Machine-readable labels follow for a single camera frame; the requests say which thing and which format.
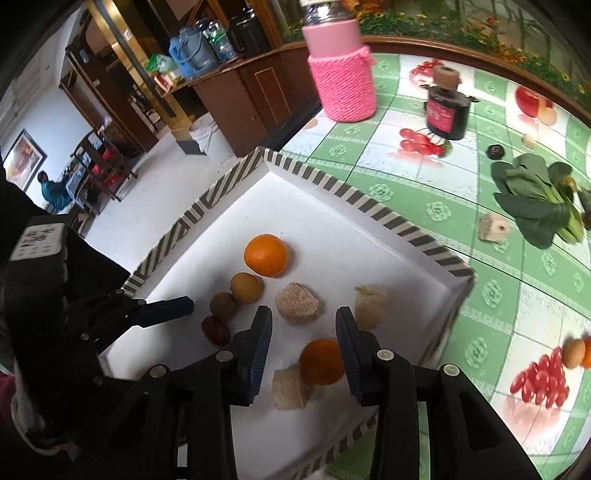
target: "framed picture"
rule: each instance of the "framed picture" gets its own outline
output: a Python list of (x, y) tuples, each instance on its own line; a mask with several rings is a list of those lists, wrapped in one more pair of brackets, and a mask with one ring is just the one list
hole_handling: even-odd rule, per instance
[(46, 158), (47, 154), (23, 129), (4, 158), (6, 179), (26, 190)]

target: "person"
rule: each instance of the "person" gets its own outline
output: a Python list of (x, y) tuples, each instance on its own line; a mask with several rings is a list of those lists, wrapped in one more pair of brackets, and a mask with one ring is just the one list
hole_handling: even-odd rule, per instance
[(72, 197), (66, 190), (66, 183), (70, 176), (65, 173), (61, 181), (52, 181), (44, 171), (39, 172), (37, 180), (41, 184), (41, 193), (43, 198), (47, 200), (56, 212), (60, 212), (66, 208), (72, 201)]

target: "bread piece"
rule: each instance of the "bread piece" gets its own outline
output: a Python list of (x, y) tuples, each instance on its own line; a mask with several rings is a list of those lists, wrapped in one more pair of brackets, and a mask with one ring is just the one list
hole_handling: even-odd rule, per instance
[(299, 283), (290, 283), (275, 296), (275, 305), (287, 323), (301, 325), (316, 320), (320, 301)]
[(359, 285), (355, 291), (355, 323), (360, 330), (368, 332), (386, 316), (388, 292), (380, 285)]
[(300, 377), (299, 368), (275, 370), (273, 375), (273, 403), (278, 410), (304, 408), (310, 398), (310, 389)]

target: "green vegetable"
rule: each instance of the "green vegetable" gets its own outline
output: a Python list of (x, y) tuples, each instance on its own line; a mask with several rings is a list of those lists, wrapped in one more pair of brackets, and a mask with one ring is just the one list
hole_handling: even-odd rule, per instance
[(572, 189), (563, 182), (570, 172), (570, 166), (561, 162), (546, 167), (542, 157), (531, 153), (517, 157), (513, 165), (491, 165), (491, 176), (501, 191), (495, 193), (496, 201), (537, 248), (552, 245), (555, 233), (569, 243), (583, 239), (583, 221), (573, 204)]

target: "striped border tape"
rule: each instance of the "striped border tape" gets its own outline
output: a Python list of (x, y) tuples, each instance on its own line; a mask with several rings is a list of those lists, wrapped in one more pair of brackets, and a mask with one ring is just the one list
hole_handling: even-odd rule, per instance
[[(150, 251), (135, 272), (126, 280), (123, 286), (126, 294), (134, 296), (138, 289), (145, 283), (147, 278), (156, 270), (156, 268), (158, 268), (160, 262), (170, 253), (178, 242), (187, 235), (187, 232), (196, 225), (197, 222), (202, 219), (224, 195), (230, 192), (240, 181), (250, 175), (264, 161), (279, 168), (283, 168), (302, 179), (318, 185), (359, 209), (388, 230), (406, 240), (455, 277), (463, 277), (466, 282), (464, 295), (467, 295), (470, 291), (474, 282), (474, 271), (460, 258), (437, 242), (432, 236), (427, 235), (419, 227), (413, 225), (401, 215), (378, 203), (360, 190), (346, 184), (332, 175), (301, 161), (294, 160), (287, 155), (280, 154), (268, 148), (257, 147), (216, 183), (211, 185), (209, 190), (201, 195), (201, 197), (189, 207), (182, 217), (174, 223), (172, 228), (163, 235), (158, 244)], [(428, 353), (424, 357), (424, 361), (421, 361), (421, 364), (424, 364), (428, 360), (428, 357), (430, 355), (432, 356), (433, 352), (441, 347), (442, 343), (446, 343), (445, 338), (449, 338), (449, 330), (455, 317), (456, 315), (453, 314), (447, 319), (443, 332), (433, 341), (433, 345), (428, 348)], [(289, 473), (285, 475), (280, 474), (280, 476), (274, 478), (280, 478), (281, 480), (301, 480), (307, 477), (312, 472), (318, 470), (326, 463), (331, 462), (338, 455), (350, 448), (375, 425), (377, 414), (378, 412), (375, 410), (371, 414), (369, 420), (361, 423), (346, 437), (342, 438), (328, 449), (322, 449), (322, 454), (320, 456), (314, 454), (312, 458), (305, 460), (300, 466), (291, 469)]]
[(370, 216), (388, 230), (405, 239), (452, 275), (456, 277), (474, 277), (474, 272), (468, 265), (437, 242), (432, 236), (427, 235), (419, 227), (406, 220), (406, 218), (378, 203), (360, 190), (311, 165), (293, 160), (286, 155), (282, 155), (268, 148), (257, 147), (216, 183), (211, 185), (209, 190), (201, 195), (182, 217), (172, 225), (171, 229), (162, 236), (158, 244), (148, 253), (139, 267), (126, 280), (123, 285), (123, 290), (126, 294), (134, 296), (148, 277), (156, 270), (160, 262), (187, 235), (188, 231), (194, 225), (197, 225), (197, 222), (224, 195), (259, 167), (262, 161), (269, 162), (298, 177), (308, 180), (358, 208), (361, 212)]
[(307, 476), (319, 468), (324, 467), (327, 463), (332, 462), (341, 453), (350, 449), (357, 440), (375, 427), (378, 422), (378, 409), (376, 408), (371, 414), (369, 420), (363, 421), (360, 425), (355, 427), (346, 437), (341, 438), (335, 442), (330, 448), (325, 449), (320, 456), (313, 456), (313, 460), (305, 462), (303, 466), (298, 466), (289, 471), (289, 473), (282, 474), (277, 478), (280, 480), (303, 480)]

